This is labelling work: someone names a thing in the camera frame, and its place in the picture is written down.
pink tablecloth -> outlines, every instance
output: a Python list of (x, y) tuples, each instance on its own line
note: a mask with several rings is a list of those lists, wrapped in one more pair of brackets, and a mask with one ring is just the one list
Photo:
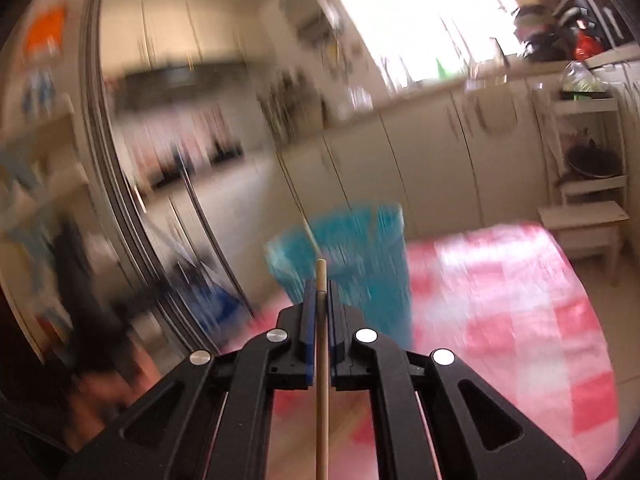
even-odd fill
[[(451, 349), (596, 478), (618, 444), (614, 376), (598, 318), (553, 238), (535, 224), (497, 226), (411, 243), (407, 259), (413, 350)], [(242, 339), (273, 327), (289, 305), (284, 293), (273, 298)], [(313, 477), (312, 399), (276, 394), (270, 478)], [(363, 402), (332, 399), (332, 478), (377, 477)]]

blue bin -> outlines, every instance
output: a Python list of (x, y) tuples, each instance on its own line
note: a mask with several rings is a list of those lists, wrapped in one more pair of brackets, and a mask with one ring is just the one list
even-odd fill
[[(367, 323), (412, 348), (411, 295), (399, 205), (338, 211), (311, 222), (340, 300), (360, 307)], [(271, 273), (293, 303), (301, 303), (305, 281), (315, 274), (315, 256), (302, 227), (269, 241)]]

bright window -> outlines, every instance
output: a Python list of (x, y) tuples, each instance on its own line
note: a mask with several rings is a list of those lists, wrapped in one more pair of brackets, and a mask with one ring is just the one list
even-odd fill
[(341, 1), (391, 89), (520, 50), (501, 0)]

red object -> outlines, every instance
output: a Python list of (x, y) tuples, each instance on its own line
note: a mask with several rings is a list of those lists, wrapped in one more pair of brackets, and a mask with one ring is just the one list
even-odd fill
[[(413, 350), (452, 350), (595, 479), (618, 448), (615, 378), (598, 317), (553, 237), (536, 224), (497, 226), (412, 242), (406, 256)], [(274, 297), (229, 350), (290, 305)], [(377, 478), (369, 400), (358, 394), (332, 393), (331, 478)], [(315, 394), (275, 399), (268, 478), (311, 478)]]
[(591, 56), (603, 53), (604, 49), (598, 41), (591, 36), (584, 33), (583, 30), (579, 30), (575, 43), (574, 57), (578, 61), (585, 61)]

white step stool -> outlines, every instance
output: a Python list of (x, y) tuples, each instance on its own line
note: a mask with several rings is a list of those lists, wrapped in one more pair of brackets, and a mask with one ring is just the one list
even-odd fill
[(616, 283), (622, 248), (620, 223), (629, 220), (616, 202), (540, 207), (538, 214), (568, 258), (603, 254), (607, 275)]

